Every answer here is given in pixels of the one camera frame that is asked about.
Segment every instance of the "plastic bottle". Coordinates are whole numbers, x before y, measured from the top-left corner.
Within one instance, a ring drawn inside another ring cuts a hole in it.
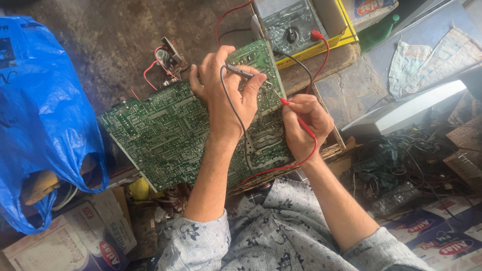
[[[410,182],[404,182],[396,189],[390,191],[386,196],[374,202],[368,215],[371,217],[387,216],[392,214],[398,207],[420,196],[422,192],[415,188]]]
[[[390,35],[393,24],[400,20],[398,14],[386,16],[378,23],[358,32],[360,54],[372,49],[375,45],[386,40]]]

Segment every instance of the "shirt sleeve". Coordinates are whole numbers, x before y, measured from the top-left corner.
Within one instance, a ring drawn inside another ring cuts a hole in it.
[[[159,259],[159,270],[220,270],[231,243],[226,210],[209,222],[178,218],[166,234],[170,241]]]
[[[343,258],[361,271],[434,270],[384,227],[351,247]]]

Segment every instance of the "grey floral shirt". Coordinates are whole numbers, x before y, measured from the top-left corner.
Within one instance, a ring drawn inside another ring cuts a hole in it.
[[[277,178],[263,205],[243,197],[216,220],[179,218],[158,270],[431,271],[385,228],[341,253],[309,184]]]

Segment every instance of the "circuit board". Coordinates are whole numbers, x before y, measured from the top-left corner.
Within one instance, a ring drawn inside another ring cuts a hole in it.
[[[248,163],[255,172],[293,160],[284,135],[282,105],[285,96],[269,45],[255,41],[231,53],[227,63],[249,65],[268,76],[258,92],[258,110],[247,132]],[[247,80],[240,82],[243,92]],[[98,117],[142,176],[155,191],[181,182],[194,185],[204,144],[209,134],[206,104],[193,92],[189,81],[162,89],[146,100],[131,98]],[[239,141],[228,171],[228,187],[251,175]]]

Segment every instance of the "yellow box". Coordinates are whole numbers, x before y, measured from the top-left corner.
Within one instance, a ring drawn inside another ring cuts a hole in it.
[[[317,2],[318,3],[323,2],[322,8],[316,9],[316,10],[317,10],[317,15],[321,20],[321,22],[323,23],[323,27],[325,28],[328,35],[331,36],[331,34],[333,34],[334,31],[335,31],[335,35],[336,33],[339,33],[338,35],[327,40],[328,45],[330,46],[330,49],[339,47],[344,44],[358,42],[358,37],[355,32],[355,29],[353,29],[353,25],[350,22],[350,18],[348,17],[347,11],[345,10],[345,7],[343,7],[341,0],[324,0],[324,1],[310,0],[310,1],[315,6],[315,9],[317,8],[316,7]],[[310,58],[316,54],[322,53],[324,51],[326,51],[326,45],[322,41],[321,43],[315,46],[312,46],[304,51],[294,54],[293,57],[301,61],[301,60]],[[278,60],[276,62],[276,66],[278,67],[278,69],[283,69],[295,63],[296,62],[294,60],[287,57],[287,58]]]

